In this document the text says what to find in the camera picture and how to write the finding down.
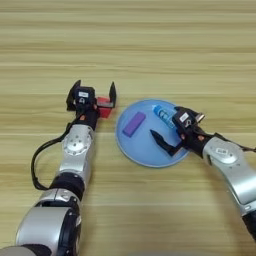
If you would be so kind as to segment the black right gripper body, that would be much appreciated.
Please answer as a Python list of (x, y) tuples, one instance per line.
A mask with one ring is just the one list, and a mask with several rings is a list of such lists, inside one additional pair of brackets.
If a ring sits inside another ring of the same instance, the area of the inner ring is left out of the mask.
[(204, 115), (202, 113), (196, 112), (177, 112), (173, 116), (172, 120), (176, 126), (176, 132), (181, 139), (180, 143), (173, 146), (175, 154), (181, 148), (184, 148), (203, 157), (203, 148), (212, 138), (212, 135), (207, 134), (199, 127), (199, 123), (203, 118)]

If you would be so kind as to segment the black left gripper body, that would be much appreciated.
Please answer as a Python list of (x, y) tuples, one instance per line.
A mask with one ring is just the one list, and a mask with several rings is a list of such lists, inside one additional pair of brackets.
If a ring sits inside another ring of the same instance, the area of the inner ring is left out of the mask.
[(112, 104), (108, 99), (95, 99), (93, 103), (79, 103), (76, 115), (70, 125), (87, 125), (92, 130), (96, 128), (99, 118), (108, 118), (112, 111)]

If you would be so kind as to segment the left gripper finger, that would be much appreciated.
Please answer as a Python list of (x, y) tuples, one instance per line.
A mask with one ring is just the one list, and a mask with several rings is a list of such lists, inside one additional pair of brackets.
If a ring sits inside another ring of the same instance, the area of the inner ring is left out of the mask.
[(116, 99), (117, 99), (116, 87), (115, 87), (115, 83), (112, 82), (109, 90), (109, 100), (110, 100), (110, 103), (112, 104), (112, 108), (115, 108)]
[(77, 111), (78, 110), (78, 94), (79, 90), (81, 89), (81, 81), (77, 80), (72, 88), (70, 89), (67, 99), (66, 105), (68, 111)]

